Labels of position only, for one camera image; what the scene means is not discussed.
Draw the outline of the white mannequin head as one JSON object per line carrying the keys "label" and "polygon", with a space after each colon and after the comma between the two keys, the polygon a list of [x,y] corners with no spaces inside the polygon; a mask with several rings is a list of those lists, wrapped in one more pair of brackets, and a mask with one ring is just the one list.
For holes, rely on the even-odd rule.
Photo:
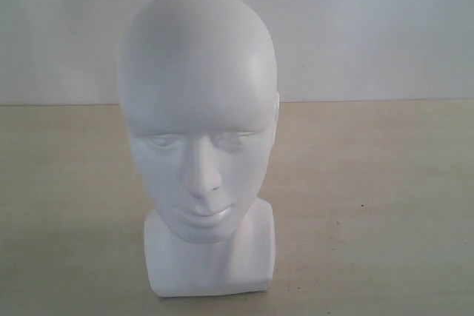
{"label": "white mannequin head", "polygon": [[276,261],[258,196],[279,111],[273,40],[240,0],[152,0],[118,65],[130,151],[153,209],[144,222],[160,297],[263,292]]}

